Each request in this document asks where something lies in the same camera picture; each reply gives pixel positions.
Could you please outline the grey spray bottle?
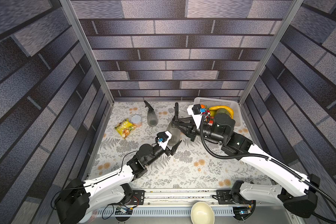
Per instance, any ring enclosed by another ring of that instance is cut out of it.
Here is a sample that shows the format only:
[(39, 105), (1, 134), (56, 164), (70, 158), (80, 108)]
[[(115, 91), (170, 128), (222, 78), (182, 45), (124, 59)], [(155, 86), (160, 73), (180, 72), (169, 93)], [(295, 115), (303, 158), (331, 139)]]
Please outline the grey spray bottle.
[(150, 127), (155, 127), (158, 124), (158, 117), (154, 111), (147, 112), (147, 123)]
[(173, 147), (175, 144), (177, 144), (181, 140), (181, 131), (180, 129), (175, 125), (175, 121), (172, 120), (168, 127), (167, 131), (169, 131), (172, 135), (171, 139), (168, 142), (168, 145), (170, 147)]

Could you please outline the black spray nozzle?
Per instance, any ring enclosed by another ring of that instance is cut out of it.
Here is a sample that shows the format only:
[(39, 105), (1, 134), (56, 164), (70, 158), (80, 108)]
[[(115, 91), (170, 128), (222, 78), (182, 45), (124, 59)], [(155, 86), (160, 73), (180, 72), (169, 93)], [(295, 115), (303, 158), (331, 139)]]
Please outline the black spray nozzle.
[(145, 103), (145, 107), (148, 108), (149, 113), (154, 111), (154, 108), (146, 100), (144, 101), (144, 103)]
[(179, 103), (178, 102), (175, 103), (174, 110), (175, 110), (175, 113), (174, 113), (173, 120), (174, 122), (177, 122), (179, 119)]

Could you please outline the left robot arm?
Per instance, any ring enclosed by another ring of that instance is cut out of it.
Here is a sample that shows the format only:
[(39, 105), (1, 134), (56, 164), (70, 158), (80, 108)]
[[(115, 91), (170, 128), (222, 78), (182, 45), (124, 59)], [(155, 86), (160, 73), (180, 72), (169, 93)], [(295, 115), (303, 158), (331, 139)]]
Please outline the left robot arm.
[(100, 207), (130, 202), (133, 197), (130, 182), (142, 177), (148, 166), (162, 155), (174, 155), (179, 147), (177, 143), (169, 149), (167, 144), (158, 142), (155, 146), (141, 145), (120, 169), (95, 179), (82, 181), (78, 177), (72, 180), (56, 194), (54, 208), (59, 222), (77, 224)]

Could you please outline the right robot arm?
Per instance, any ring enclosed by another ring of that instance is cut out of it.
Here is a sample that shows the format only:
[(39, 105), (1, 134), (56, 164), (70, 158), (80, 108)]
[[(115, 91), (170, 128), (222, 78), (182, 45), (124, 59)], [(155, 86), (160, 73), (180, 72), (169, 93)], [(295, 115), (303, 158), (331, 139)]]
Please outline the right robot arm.
[(289, 212), (302, 218), (315, 215), (320, 179), (316, 175), (304, 175), (269, 156), (245, 136), (234, 132), (235, 120), (226, 113), (218, 113), (209, 125), (210, 113), (198, 111), (187, 118), (174, 115), (171, 124), (194, 141), (201, 139), (211, 156), (247, 163), (273, 179), (275, 185), (254, 185), (236, 181), (226, 201), (235, 204), (267, 202), (281, 204)]

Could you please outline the yellow banana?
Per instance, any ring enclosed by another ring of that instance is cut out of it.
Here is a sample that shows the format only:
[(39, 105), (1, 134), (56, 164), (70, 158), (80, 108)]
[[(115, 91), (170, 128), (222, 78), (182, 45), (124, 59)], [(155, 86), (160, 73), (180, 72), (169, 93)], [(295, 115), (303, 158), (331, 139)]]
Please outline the yellow banana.
[(234, 111), (228, 107), (228, 106), (224, 106), (224, 105), (218, 105), (218, 106), (213, 106), (209, 108), (209, 111), (212, 113), (213, 117), (219, 113), (224, 113), (230, 116), (230, 118), (233, 119), (234, 116)]

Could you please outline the white plastic basket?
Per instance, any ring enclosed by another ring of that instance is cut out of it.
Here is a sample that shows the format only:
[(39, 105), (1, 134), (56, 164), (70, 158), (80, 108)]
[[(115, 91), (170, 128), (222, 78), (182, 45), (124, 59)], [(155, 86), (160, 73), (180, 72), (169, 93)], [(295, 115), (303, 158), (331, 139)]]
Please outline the white plastic basket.
[(233, 110), (233, 119), (236, 121), (235, 127), (241, 128), (243, 126), (243, 117), (236, 101), (197, 97), (194, 99), (194, 104), (205, 105), (208, 109), (215, 106), (227, 106)]

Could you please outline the pink tin can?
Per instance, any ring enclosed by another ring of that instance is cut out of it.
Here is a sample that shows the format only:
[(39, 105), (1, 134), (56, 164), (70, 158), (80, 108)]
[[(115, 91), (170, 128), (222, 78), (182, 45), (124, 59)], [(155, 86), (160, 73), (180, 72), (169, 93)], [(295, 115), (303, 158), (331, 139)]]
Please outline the pink tin can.
[(141, 127), (142, 126), (142, 117), (140, 115), (134, 115), (131, 118), (131, 123), (137, 127)]

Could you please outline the yellow snack packet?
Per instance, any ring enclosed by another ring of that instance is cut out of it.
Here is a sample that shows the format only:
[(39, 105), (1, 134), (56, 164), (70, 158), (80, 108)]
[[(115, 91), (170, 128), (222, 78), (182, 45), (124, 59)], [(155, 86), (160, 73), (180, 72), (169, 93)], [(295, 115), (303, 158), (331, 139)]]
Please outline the yellow snack packet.
[(124, 119), (122, 122), (117, 124), (115, 130), (122, 138), (127, 138), (130, 133), (136, 129), (136, 125), (132, 124), (128, 118)]

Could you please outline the cream bowl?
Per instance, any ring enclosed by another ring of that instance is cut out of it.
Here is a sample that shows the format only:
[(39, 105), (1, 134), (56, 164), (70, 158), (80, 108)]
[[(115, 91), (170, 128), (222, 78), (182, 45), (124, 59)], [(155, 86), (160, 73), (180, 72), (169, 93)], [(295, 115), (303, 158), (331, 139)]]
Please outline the cream bowl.
[(193, 224), (214, 224), (215, 215), (212, 208), (205, 202), (197, 202), (191, 209), (191, 221)]

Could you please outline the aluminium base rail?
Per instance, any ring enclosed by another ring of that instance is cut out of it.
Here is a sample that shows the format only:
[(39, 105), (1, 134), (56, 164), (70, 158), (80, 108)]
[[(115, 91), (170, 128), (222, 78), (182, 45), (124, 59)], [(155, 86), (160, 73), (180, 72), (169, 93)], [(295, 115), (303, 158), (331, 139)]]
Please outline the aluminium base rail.
[(246, 206), (252, 204), (279, 205), (282, 188), (277, 186), (243, 184), (241, 190), (232, 189), (134, 189), (124, 195), (124, 190), (114, 189), (94, 199), (90, 196), (90, 208), (97, 209), (107, 204), (114, 205), (192, 205), (198, 201), (208, 204)]

